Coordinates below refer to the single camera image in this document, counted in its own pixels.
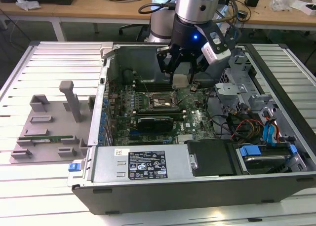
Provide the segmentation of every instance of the warning label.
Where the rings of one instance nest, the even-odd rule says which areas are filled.
[[[129,152],[128,166],[130,180],[168,178],[164,151]]]

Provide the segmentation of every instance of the white cable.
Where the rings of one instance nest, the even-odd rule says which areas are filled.
[[[11,33],[10,33],[10,39],[9,39],[9,42],[12,42],[12,34],[13,34],[13,31],[14,31],[14,29],[15,29],[15,25],[18,23],[19,21],[17,20],[16,22],[15,22],[15,24],[13,25],[13,29],[12,29],[12,31],[11,31]]]

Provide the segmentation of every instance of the screw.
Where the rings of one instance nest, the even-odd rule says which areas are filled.
[[[201,11],[205,11],[206,6],[205,6],[205,5],[201,5],[201,6],[199,7],[199,9],[200,9]]]
[[[196,169],[198,168],[197,163],[191,162],[191,168],[192,168],[193,170],[196,170]]]

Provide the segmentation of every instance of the floor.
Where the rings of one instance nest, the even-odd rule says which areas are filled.
[[[31,40],[56,41],[53,27],[49,22],[18,21],[17,25]],[[135,41],[140,27],[128,28],[119,35],[120,24],[99,24],[100,33],[95,34],[91,23],[63,23],[68,41]],[[295,55],[305,62],[316,49],[316,38],[313,34],[306,36],[303,32],[294,31],[254,31],[243,30],[241,43],[285,43]],[[29,42],[12,23],[6,31],[0,32],[0,88],[23,55]],[[316,72],[316,53],[312,55],[307,67]]]

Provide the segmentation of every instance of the green circuit board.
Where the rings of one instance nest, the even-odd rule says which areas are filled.
[[[108,112],[111,112],[112,126],[115,127],[113,146],[182,144],[188,136],[195,140],[215,138],[206,115],[205,99],[205,90],[192,92],[190,87],[159,92],[137,92],[127,85],[117,86],[115,90],[110,88]],[[156,112],[164,109],[171,112]],[[137,122],[143,117],[171,117],[174,120],[172,130],[140,132]]]

